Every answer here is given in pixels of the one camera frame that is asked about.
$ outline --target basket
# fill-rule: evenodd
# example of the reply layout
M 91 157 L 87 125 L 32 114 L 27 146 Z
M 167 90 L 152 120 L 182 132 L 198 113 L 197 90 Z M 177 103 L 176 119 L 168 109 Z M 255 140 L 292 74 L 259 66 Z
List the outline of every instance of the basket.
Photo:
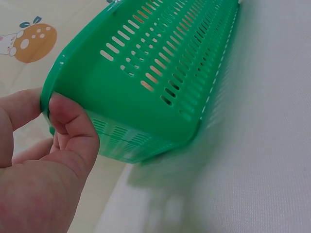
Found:
M 99 154 L 137 163 L 196 135 L 238 0 L 116 0 L 62 51 L 44 84 L 78 102 Z

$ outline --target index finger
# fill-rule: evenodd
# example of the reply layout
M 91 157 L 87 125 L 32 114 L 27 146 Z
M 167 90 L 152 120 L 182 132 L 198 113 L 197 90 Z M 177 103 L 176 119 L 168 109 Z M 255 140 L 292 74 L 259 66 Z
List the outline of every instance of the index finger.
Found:
M 88 174 L 99 150 L 99 138 L 91 120 L 79 104 L 60 94 L 52 96 L 49 109 L 50 120 L 56 131 L 69 136 L 65 150 L 82 158 L 84 164 L 80 167 L 86 167 Z
M 0 108 L 8 115 L 13 130 L 24 126 L 40 115 L 40 94 L 41 88 L 37 88 L 0 98 Z

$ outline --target slotted hole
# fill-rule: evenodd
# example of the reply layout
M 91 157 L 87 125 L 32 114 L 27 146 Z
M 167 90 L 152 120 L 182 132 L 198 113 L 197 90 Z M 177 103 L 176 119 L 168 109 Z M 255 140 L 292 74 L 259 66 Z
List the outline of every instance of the slotted hole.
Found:
M 202 89 L 201 83 L 197 82 L 196 80 L 192 80 L 191 83 L 192 83 L 193 87 L 195 87 L 195 88 L 198 89 L 199 91 L 202 91 L 202 90 L 203 90 L 203 89 Z
M 199 8 L 203 7 L 203 4 L 200 1 L 195 1 L 198 5 L 200 5 Z
M 178 2 L 175 2 L 175 3 L 176 3 L 176 5 L 178 5 L 180 8 L 183 8 L 183 6 L 180 5 Z
M 195 53 L 197 53 L 198 51 L 196 50 L 196 48 L 195 47 L 193 47 L 191 44 L 189 44 L 188 45 L 189 46 L 189 48 L 191 48 Z
M 169 27 L 165 22 L 163 22 L 163 19 L 158 18 L 159 22 L 161 22 L 165 27 Z
M 208 29 L 203 25 L 203 23 L 201 23 L 201 26 L 202 26 L 206 31 L 208 31 Z
M 186 68 L 187 70 L 189 70 L 189 66 L 187 66 L 183 61 L 179 61 L 179 63 Z
M 174 50 L 177 51 L 177 48 L 170 42 L 170 41 L 166 41 L 166 43 Z
M 191 11 L 195 16 L 198 16 L 198 14 L 197 14 L 193 9 L 190 8 L 190 11 Z
M 140 44 L 136 44 L 136 48 L 139 49 L 140 51 L 142 51 L 144 54 L 148 55 L 149 52 L 148 51 L 145 51 Z
M 214 15 L 216 12 L 215 12 L 215 9 L 214 8 L 210 8 L 210 13 L 212 14 L 212 15 Z
M 181 73 L 183 76 L 186 76 L 186 73 L 179 67 L 176 67 L 176 70 Z
M 130 40 L 130 38 L 129 38 L 126 34 L 124 34 L 123 32 L 118 31 L 118 34 L 119 34 L 120 36 L 122 36 L 124 39 Z
M 191 26 L 191 24 L 189 24 L 184 18 L 182 19 L 182 21 L 186 23 L 189 27 Z
M 113 61 L 113 57 L 109 54 L 109 53 L 107 53 L 106 51 L 104 51 L 104 50 L 101 50 L 100 51 L 100 54 L 101 54 L 101 56 L 103 56 L 104 58 L 106 58 L 107 60 L 109 60 L 109 61 Z
M 152 82 L 158 83 L 158 80 L 157 80 L 154 76 L 152 76 L 151 74 L 146 73 L 146 77 L 147 77 L 148 79 L 150 79 Z
M 209 28 L 209 24 L 208 23 L 206 23 L 204 20 L 203 20 L 203 22 L 205 23 L 205 25 Z
M 190 15 L 193 19 L 196 19 L 193 14 L 191 14 L 189 11 L 187 11 L 187 14 Z
M 156 10 L 156 8 L 153 7 L 150 3 L 147 2 L 146 5 L 149 6 L 151 9 Z
M 146 16 L 142 11 L 137 11 L 138 14 L 140 14 L 141 16 L 143 16 L 144 18 L 148 18 L 148 16 Z
M 163 17 L 165 20 L 167 20 L 169 23 L 172 22 L 171 19 L 169 19 L 169 18 L 167 17 L 167 13 L 162 14 L 162 17 Z
M 200 93 L 197 92 L 195 89 L 189 89 L 189 91 L 196 97 L 196 98 L 200 98 Z
M 126 25 L 123 25 L 123 28 L 126 29 L 130 34 L 133 34 L 133 35 L 135 34 L 135 32 L 129 27 L 127 27 Z
M 150 0 L 150 2 L 152 2 L 154 5 L 156 6 L 160 6 L 159 4 L 157 4 L 154 0 Z
M 161 66 L 163 69 L 166 69 L 166 66 L 160 62 L 158 59 L 155 59 L 155 63 L 157 63 L 159 66 Z
M 136 69 L 138 69 L 139 68 L 139 66 L 138 65 L 136 65 L 136 64 L 133 64 L 133 62 L 131 62 L 130 63 L 134 68 L 136 68 Z
M 210 18 L 210 20 L 208 19 L 208 18 L 206 18 L 206 17 L 204 17 L 204 19 L 208 22 L 208 23 L 212 23 L 210 20 L 212 20 L 211 18 Z
M 181 4 L 183 4 L 183 5 L 186 5 L 182 0 L 179 0 L 179 2 L 180 2 Z
M 175 7 L 175 6 L 174 6 L 174 8 L 175 8 L 177 11 L 180 11 L 180 9 L 179 9 L 178 7 Z
M 165 91 L 166 91 L 170 96 L 172 96 L 173 98 L 176 98 L 176 94 L 175 94 L 173 91 L 171 91 L 170 89 L 165 88 Z
M 196 33 L 197 33 L 202 39 L 204 39 L 204 37 L 203 37 L 198 31 L 196 31 Z
M 144 61 L 144 59 L 143 59 L 142 57 L 139 57 L 138 54 L 136 54 L 135 51 L 132 50 L 132 51 L 131 51 L 131 54 L 132 54 L 133 56 L 135 56 L 137 59 L 139 59 L 140 61 L 142 61 L 142 62 Z
M 172 106 L 172 102 L 169 101 L 165 96 L 161 96 L 161 99 L 166 102 L 169 106 Z
M 192 54 L 192 52 L 190 52 L 188 49 L 185 50 L 187 54 L 190 55 L 190 57 L 195 58 L 195 56 Z
M 179 23 L 180 26 L 182 26 L 186 31 L 189 31 L 189 29 L 183 24 L 183 23 Z
M 154 66 L 150 66 L 150 69 L 159 76 L 163 75 L 162 72 L 158 70 L 157 68 L 155 68 Z
M 186 35 L 186 33 L 180 28 L 180 27 L 176 27 L 183 35 Z
M 128 20 L 128 22 L 133 26 L 133 27 L 135 27 L 135 28 L 137 28 L 137 29 L 139 29 L 140 28 L 140 26 L 138 26 L 136 23 L 134 23 L 132 20 Z
M 169 80 L 169 84 L 174 87 L 177 91 L 180 90 L 179 86 L 177 86 L 174 82 L 172 82 L 171 80 Z
M 193 23 L 193 20 L 188 15 L 185 15 L 185 17 L 187 18 L 187 20 L 189 20 L 191 23 Z
M 192 96 L 186 95 L 186 98 L 187 98 L 187 101 L 189 101 L 191 104 L 193 104 L 193 105 L 197 105 L 198 104 L 198 101 L 195 100 Z
M 177 74 L 174 73 L 173 77 L 176 78 L 176 80 L 179 81 L 180 83 L 184 83 L 184 81 Z
M 122 41 L 120 41 L 118 38 L 116 38 L 115 36 L 113 36 L 112 39 L 113 39 L 113 41 L 116 42 L 118 45 L 120 45 L 120 46 L 122 46 L 122 47 L 125 46 L 125 44 L 124 44 Z
M 194 109 L 193 109 L 193 107 L 190 105 L 190 104 L 188 104 L 187 102 L 183 102 L 182 103 L 182 106 L 185 108 L 185 110 L 187 110 L 188 112 L 190 112 L 190 113 L 193 113 L 194 112 Z
M 170 59 L 168 59 L 167 56 L 165 56 L 163 53 L 159 53 L 160 57 L 162 57 L 166 62 L 170 62 Z
M 183 58 L 184 58 L 187 62 L 189 62 L 190 64 L 192 64 L 192 61 L 191 61 L 187 56 L 183 55 Z
M 164 12 L 167 13 L 171 18 L 175 18 L 175 17 L 171 14 L 172 11 L 171 11 L 170 9 L 165 10 Z
M 192 8 L 197 12 L 197 13 L 199 13 L 200 12 L 200 10 L 199 10 L 199 8 L 197 7 L 197 5 L 194 3 L 193 4 L 194 6 L 192 6 Z
M 154 23 L 154 25 L 162 32 L 164 32 L 164 28 L 162 26 L 160 26 L 160 24 Z
M 181 35 L 180 34 L 178 34 L 176 31 L 173 31 L 173 33 L 179 38 L 179 39 L 181 39 L 181 40 L 183 40 L 184 38 L 182 38 L 181 37 Z
M 113 52 L 115 52 L 115 53 L 119 53 L 119 52 L 120 52 L 116 47 L 114 47 L 114 46 L 113 46 L 112 44 L 110 44 L 110 43 L 107 43 L 106 46 L 107 46 L 108 48 L 110 48 L 111 51 L 113 51 Z
M 146 11 L 147 13 L 152 14 L 151 11 L 149 11 L 146 7 L 143 6 L 142 9 Z
M 136 15 L 133 15 L 134 19 L 136 19 L 140 23 L 144 23 L 144 21 Z
M 123 70 L 125 73 L 127 73 L 130 76 L 134 76 L 134 74 L 132 72 L 130 72 L 129 70 L 127 70 L 127 68 L 124 65 L 120 66 L 121 70 Z
M 149 91 L 154 91 L 153 87 L 147 84 L 144 80 L 140 82 L 140 84 L 145 87 Z
M 191 117 L 183 110 L 179 110 L 179 113 L 186 119 L 191 120 Z
M 201 31 L 204 35 L 206 35 L 206 33 L 203 31 L 203 29 L 202 29 L 201 27 L 199 27 L 199 29 L 200 29 L 200 31 Z
M 202 41 L 197 37 L 197 36 L 193 36 L 200 44 L 202 43 Z M 193 41 L 191 40 L 198 48 L 200 48 L 200 45 L 196 42 L 196 41 Z
M 170 56 L 174 56 L 174 54 L 165 46 L 163 46 L 164 51 L 166 51 Z
M 172 41 L 174 41 L 176 44 L 180 45 L 180 42 L 179 42 L 178 40 L 176 40 L 175 37 L 173 37 L 173 36 L 171 35 L 170 38 L 171 38 Z

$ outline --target finger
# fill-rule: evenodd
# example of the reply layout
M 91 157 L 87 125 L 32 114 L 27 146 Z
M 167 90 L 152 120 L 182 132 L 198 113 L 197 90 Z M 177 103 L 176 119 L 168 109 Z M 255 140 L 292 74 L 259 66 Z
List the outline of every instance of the finger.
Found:
M 55 132 L 54 139 L 53 139 L 53 145 L 51 147 L 50 153 L 53 153 L 53 152 L 59 151 L 59 150 L 60 150 L 60 148 L 59 148 L 59 143 L 58 143 L 58 133 Z
M 78 164 L 78 167 L 84 167 L 88 175 L 99 150 L 98 135 L 88 115 L 79 104 L 60 94 L 52 96 L 49 109 L 51 122 L 56 131 L 69 136 L 65 150 L 78 155 L 70 157 L 71 160 L 75 160 L 70 163 L 70 166 Z
M 52 138 L 42 140 L 34 144 L 32 147 L 28 148 L 27 150 L 17 154 L 12 159 L 12 163 L 22 164 L 27 160 L 39 160 L 42 157 L 50 153 L 52 144 L 53 144 Z
M 12 165 L 13 128 L 7 113 L 0 108 L 0 168 Z
M 13 131 L 40 115 L 40 93 L 41 88 L 38 88 L 0 98 L 0 108 L 8 115 Z

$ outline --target orange illustration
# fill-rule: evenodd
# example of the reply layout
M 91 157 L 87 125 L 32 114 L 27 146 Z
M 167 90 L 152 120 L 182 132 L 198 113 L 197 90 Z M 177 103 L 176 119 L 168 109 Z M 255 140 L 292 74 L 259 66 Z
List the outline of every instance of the orange illustration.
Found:
M 34 19 L 34 24 L 24 22 L 18 33 L 6 36 L 0 35 L 0 54 L 14 56 L 24 63 L 38 61 L 45 57 L 54 47 L 57 32 L 54 27 L 38 23 L 40 17 Z

